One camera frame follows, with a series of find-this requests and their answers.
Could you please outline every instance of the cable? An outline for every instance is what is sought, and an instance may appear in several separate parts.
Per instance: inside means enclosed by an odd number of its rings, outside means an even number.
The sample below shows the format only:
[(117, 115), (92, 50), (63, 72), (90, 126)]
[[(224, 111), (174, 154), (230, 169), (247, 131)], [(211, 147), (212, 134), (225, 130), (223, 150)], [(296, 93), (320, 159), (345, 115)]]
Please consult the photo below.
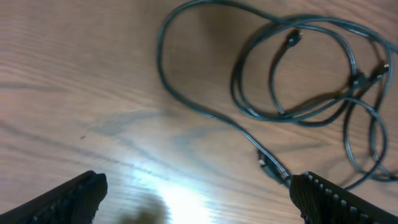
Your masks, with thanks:
[[(279, 161), (278, 158), (268, 148), (263, 146), (254, 136), (252, 136), (248, 131), (246, 131), (242, 126), (240, 126), (230, 117), (185, 98), (182, 94), (180, 94), (177, 90), (175, 90), (173, 86), (170, 85), (170, 83), (166, 79), (162, 65), (164, 36), (166, 34), (166, 30), (170, 25), (170, 23), (174, 20), (174, 18), (177, 15), (179, 15), (182, 11), (202, 4), (220, 4), (225, 6), (236, 7), (245, 10), (247, 12), (251, 12), (264, 19), (270, 20), (270, 23), (265, 27), (263, 27), (259, 32), (254, 34), (253, 37), (249, 40), (248, 44), (243, 48), (243, 50), (238, 56), (238, 59), (234, 65), (231, 74), (231, 82), (230, 82), (231, 96), (235, 105), (240, 109), (240, 111), (244, 115), (259, 121), (293, 123), (304, 127), (322, 127), (334, 122), (338, 117), (340, 117), (346, 111), (344, 125), (343, 125), (343, 140), (346, 152), (352, 166), (358, 172), (364, 174), (362, 178), (360, 178), (353, 184), (347, 186), (346, 189), (348, 190), (353, 189), (357, 187), (359, 184), (363, 183), (368, 178), (372, 178), (380, 182), (396, 182), (398, 180), (398, 177), (396, 175), (391, 174), (382, 165), (382, 162), (386, 157), (387, 153), (388, 134), (387, 134), (386, 125), (384, 124), (381, 115), (379, 114), (381, 103), (392, 81), (392, 74), (394, 70), (392, 53), (398, 54), (398, 46), (384, 40), (377, 32), (373, 31), (372, 29), (344, 19), (337, 19), (334, 17), (325, 17), (325, 16), (317, 16), (309, 14), (279, 18), (273, 16), (272, 14), (268, 14), (253, 7), (250, 7), (248, 5), (245, 5), (243, 3), (229, 1), (229, 0), (190, 1), (174, 9), (165, 18), (165, 21), (160, 27), (157, 36), (157, 68), (159, 71), (160, 79), (165, 89), (176, 100), (183, 103), (185, 106), (191, 108), (192, 110), (208, 118), (224, 122), (236, 128), (238, 131), (240, 131), (249, 141), (251, 141), (258, 148), (258, 150), (266, 158), (266, 161), (264, 162), (269, 167), (268, 169), (269, 172), (267, 172), (268, 176), (275, 179), (279, 183), (284, 184), (287, 187), (289, 187), (289, 177), (291, 176), (291, 173), (288, 170), (288, 168), (286, 168), (286, 166), (283, 165), (283, 163), (281, 163), (281, 161)], [(371, 42), (378, 43), (384, 49), (387, 58), (387, 63), (382, 64), (382, 66), (378, 68), (374, 74), (366, 78), (366, 76), (358, 70), (354, 53), (349, 44), (347, 43), (347, 41), (344, 39), (344, 37), (330, 29), (326, 29), (320, 26), (310, 25), (309, 23), (311, 22), (328, 22), (330, 24), (343, 28), (347, 31), (350, 31), (354, 34), (365, 37)], [(294, 30), (292, 33), (290, 33), (287, 36), (285, 43), (280, 48), (279, 52), (274, 58), (269, 75), (270, 94), (274, 102), (274, 105), (279, 113), (278, 114), (266, 113), (264, 111), (255, 108), (252, 104), (250, 104), (250, 102), (244, 95), (243, 84), (242, 84), (244, 64), (252, 49), (254, 49), (256, 46), (258, 46), (260, 43), (267, 40), (268, 38), (291, 28), (294, 28)], [(302, 105), (299, 109), (293, 111), (286, 111), (285, 109), (283, 109), (282, 105), (279, 103), (277, 99), (274, 89), (274, 77), (277, 65), (284, 56), (284, 54), (288, 51), (288, 49), (294, 47), (301, 40), (302, 38), (301, 30), (314, 30), (333, 37), (343, 48), (348, 58), (351, 75), (349, 78), (349, 83), (345, 87), (346, 89), (345, 91), (341, 90), (337, 91), (336, 93), (330, 93), (327, 95), (319, 96), (317, 98), (310, 100), (305, 105)], [(374, 106), (371, 106), (365, 103), (364, 101), (361, 101), (361, 97), (374, 84), (378, 82), (382, 83), (383, 88), (380, 91)], [(329, 118), (323, 121), (307, 121), (307, 119), (324, 112), (325, 110), (327, 110), (328, 108), (339, 102), (343, 102), (342, 105)], [(369, 150), (373, 156), (375, 163), (369, 171), (363, 170), (356, 163), (348, 137), (349, 122), (354, 107), (356, 105), (362, 106), (371, 116), (370, 129), (369, 129)], [(382, 150), (380, 155), (378, 155), (376, 152), (376, 124), (380, 126), (382, 132)], [(380, 169), (383, 174), (376, 175), (375, 171), (378, 169)]]

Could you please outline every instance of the table surface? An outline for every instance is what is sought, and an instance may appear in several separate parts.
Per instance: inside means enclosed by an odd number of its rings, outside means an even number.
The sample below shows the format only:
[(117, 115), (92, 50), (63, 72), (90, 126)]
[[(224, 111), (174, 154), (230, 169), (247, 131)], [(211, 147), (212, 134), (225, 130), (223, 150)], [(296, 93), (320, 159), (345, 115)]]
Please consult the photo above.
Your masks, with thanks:
[[(244, 136), (184, 107), (161, 85), (155, 66), (157, 29), (183, 2), (4, 3), (11, 19), (0, 80), (0, 213), (94, 170), (105, 173), (109, 184), (97, 224), (303, 222), (288, 191), (259, 169), (256, 150)], [(395, 0), (244, 2), (278, 16), (311, 13), (352, 20), (398, 44)], [(303, 128), (254, 121), (233, 105), (228, 83), (234, 60), (266, 22), (225, 6), (184, 12), (165, 42), (172, 85), (233, 117), (294, 173), (312, 170), (337, 184), (359, 178), (346, 158), (342, 118), (324, 128)], [(369, 73), (377, 64), (372, 45), (338, 31), (349, 40), (359, 68)], [(249, 99), (271, 112), (267, 71), (285, 35), (256, 48), (244, 71)], [(276, 91), (283, 106), (291, 108), (339, 89), (348, 74), (338, 44), (305, 31), (303, 41), (280, 63)], [(381, 110), (389, 128), (385, 165), (390, 170), (398, 168), (397, 87), (394, 81)], [(365, 100), (373, 102), (376, 92)], [(349, 133), (365, 167), (372, 164), (368, 126), (368, 115), (356, 109)], [(353, 193), (398, 215), (397, 184), (369, 180)]]

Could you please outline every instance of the cable plug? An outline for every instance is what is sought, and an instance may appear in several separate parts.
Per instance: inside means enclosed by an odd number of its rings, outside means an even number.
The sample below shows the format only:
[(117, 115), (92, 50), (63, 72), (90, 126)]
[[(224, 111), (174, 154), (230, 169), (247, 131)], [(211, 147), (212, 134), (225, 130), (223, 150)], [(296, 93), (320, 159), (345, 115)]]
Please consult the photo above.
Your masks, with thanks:
[(302, 39), (303, 33), (299, 29), (293, 30), (286, 38), (287, 46), (294, 47)]
[(373, 74), (369, 77), (369, 81), (371, 82), (377, 82), (379, 81), (383, 75), (390, 70), (389, 64), (384, 64), (382, 63), (379, 68), (376, 68), (376, 70), (373, 72)]
[(365, 87), (367, 82), (366, 76), (362, 72), (358, 72), (350, 78), (351, 87), (354, 89)]
[(288, 177), (284, 177), (280, 173), (279, 169), (276, 168), (276, 166), (269, 161), (269, 159), (260, 150), (258, 150), (258, 154), (260, 167), (267, 174), (267, 176), (274, 179), (276, 182), (278, 182), (278, 184), (282, 184), (289, 189), (290, 181)]

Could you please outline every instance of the wooden table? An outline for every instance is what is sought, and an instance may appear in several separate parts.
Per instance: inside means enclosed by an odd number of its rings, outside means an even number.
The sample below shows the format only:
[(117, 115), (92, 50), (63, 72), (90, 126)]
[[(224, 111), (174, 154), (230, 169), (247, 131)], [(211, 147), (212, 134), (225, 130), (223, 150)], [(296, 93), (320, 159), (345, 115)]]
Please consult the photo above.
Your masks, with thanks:
[[(109, 190), (98, 223), (302, 223), (288, 191), (266, 177), (241, 134), (176, 102), (160, 83), (155, 37), (184, 0), (14, 0), (2, 35), (0, 213), (86, 171), (104, 172)], [(375, 29), (398, 44), (395, 0), (244, 1), (278, 16), (313, 13)], [(232, 104), (228, 77), (244, 41), (266, 21), (223, 6), (184, 12), (167, 35), (170, 81), (189, 98), (225, 111), (295, 173), (336, 183), (353, 175), (342, 119), (325, 128), (262, 123)], [(377, 64), (372, 46), (343, 32), (359, 68)], [(249, 99), (275, 111), (267, 90), (271, 60), (286, 33), (261, 44), (245, 66)], [(276, 88), (286, 108), (347, 81), (348, 63), (330, 37), (305, 31), (282, 59)], [(377, 89), (366, 95), (374, 101)], [(385, 165), (398, 168), (398, 83), (382, 107), (389, 128)], [(320, 115), (331, 114), (335, 108)], [(355, 110), (351, 140), (368, 161), (369, 118)], [(367, 181), (353, 193), (398, 215), (397, 184)]]

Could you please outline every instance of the coiled cable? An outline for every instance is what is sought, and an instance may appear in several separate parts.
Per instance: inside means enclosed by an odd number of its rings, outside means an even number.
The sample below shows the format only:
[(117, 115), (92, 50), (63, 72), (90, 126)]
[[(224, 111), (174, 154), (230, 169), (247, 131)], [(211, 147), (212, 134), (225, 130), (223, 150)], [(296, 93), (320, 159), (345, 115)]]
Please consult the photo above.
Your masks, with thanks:
[[(276, 179), (281, 184), (285, 184), (286, 186), (289, 186), (288, 184), (286, 184), (286, 182), (289, 180), (289, 177), (291, 175), (290, 171), (288, 170), (288, 168), (286, 168), (285, 165), (283, 165), (283, 163), (281, 163), (281, 161), (278, 160), (278, 158), (268, 148), (263, 146), (254, 136), (252, 136), (248, 131), (246, 131), (242, 126), (240, 126), (230, 117), (226, 116), (223, 113), (217, 112), (211, 108), (207, 108), (206, 106), (193, 102), (192, 100), (189, 100), (186, 97), (184, 97), (177, 90), (175, 90), (173, 86), (166, 79), (162, 65), (164, 36), (166, 30), (170, 25), (170, 23), (174, 20), (174, 18), (177, 15), (179, 15), (182, 11), (202, 4), (220, 4), (225, 6), (236, 7), (245, 10), (247, 12), (251, 12), (264, 19), (270, 20), (270, 23), (267, 26), (263, 27), (259, 32), (257, 32), (252, 37), (252, 39), (249, 40), (248, 44), (245, 45), (245, 48), (243, 48), (243, 50), (238, 56), (238, 59), (234, 65), (231, 74), (231, 82), (230, 82), (231, 96), (235, 105), (244, 115), (259, 121), (294, 123), (296, 125), (304, 127), (322, 127), (334, 122), (346, 111), (344, 125), (343, 125), (343, 140), (345, 143), (346, 152), (352, 166), (358, 172), (364, 174), (359, 180), (347, 186), (346, 189), (348, 190), (353, 189), (354, 187), (357, 187), (359, 184), (363, 183), (368, 178), (372, 178), (376, 181), (381, 181), (381, 182), (393, 182), (398, 180), (398, 177), (396, 175), (391, 174), (382, 165), (382, 161), (384, 160), (387, 153), (388, 135), (387, 135), (386, 125), (384, 124), (381, 115), (379, 114), (381, 103), (391, 85), (392, 74), (394, 70), (392, 54), (393, 53), (398, 54), (398, 46), (386, 41), (377, 32), (373, 31), (372, 29), (344, 19), (309, 15), (309, 14), (285, 17), (282, 19), (273, 16), (272, 14), (262, 12), (258, 9), (255, 9), (243, 3), (229, 1), (229, 0), (190, 1), (174, 9), (165, 18), (157, 36), (157, 68), (159, 71), (160, 79), (165, 89), (176, 100), (183, 103), (185, 106), (191, 108), (192, 110), (208, 118), (224, 122), (236, 128), (238, 131), (240, 131), (265, 156), (266, 164), (271, 169), (271, 174), (269, 174), (269, 176)], [(354, 53), (349, 44), (347, 43), (347, 41), (344, 39), (344, 37), (333, 30), (320, 26), (310, 25), (309, 23), (311, 22), (328, 22), (337, 27), (348, 30), (354, 34), (365, 37), (371, 42), (378, 43), (384, 49), (387, 63), (382, 64), (382, 66), (377, 70), (375, 74), (372, 74), (371, 76), (366, 78), (366, 76), (363, 73), (361, 73), (357, 68)], [(250, 102), (244, 95), (243, 82), (242, 82), (244, 64), (252, 49), (254, 49), (256, 46), (258, 46), (260, 43), (267, 40), (268, 38), (291, 28), (294, 28), (295, 30), (291, 34), (289, 34), (287, 40), (285, 41), (285, 44), (280, 48), (275, 59), (273, 60), (269, 76), (269, 89), (270, 89), (271, 98), (279, 113), (278, 114), (266, 113), (264, 111), (257, 109), (252, 104), (250, 104)], [(345, 91), (339, 91), (336, 93), (331, 93), (329, 95), (324, 95), (321, 98), (317, 98), (316, 100), (312, 100), (311, 102), (306, 103), (306, 105), (295, 111), (286, 111), (285, 109), (283, 109), (282, 105), (279, 103), (277, 99), (274, 90), (274, 77), (277, 65), (281, 60), (281, 58), (283, 57), (283, 55), (286, 53), (286, 51), (288, 51), (288, 49), (294, 47), (300, 41), (302, 35), (301, 30), (314, 30), (333, 37), (343, 48), (348, 58), (351, 75), (349, 78), (348, 86), (346, 87)], [(371, 106), (362, 101), (361, 97), (375, 83), (378, 82), (382, 82), (383, 89), (377, 96), (377, 100), (374, 106)], [(307, 119), (322, 113), (323, 111), (327, 110), (328, 108), (339, 102), (343, 102), (342, 105), (329, 118), (324, 119), (323, 121), (307, 121)], [(362, 106), (371, 115), (370, 130), (369, 130), (369, 148), (371, 154), (373, 155), (375, 163), (369, 171), (363, 170), (355, 161), (348, 137), (349, 121), (351, 119), (352, 112), (356, 105)], [(382, 150), (380, 155), (378, 155), (376, 152), (376, 124), (380, 126), (382, 133)], [(375, 171), (378, 169), (382, 171), (382, 174), (375, 174)]]

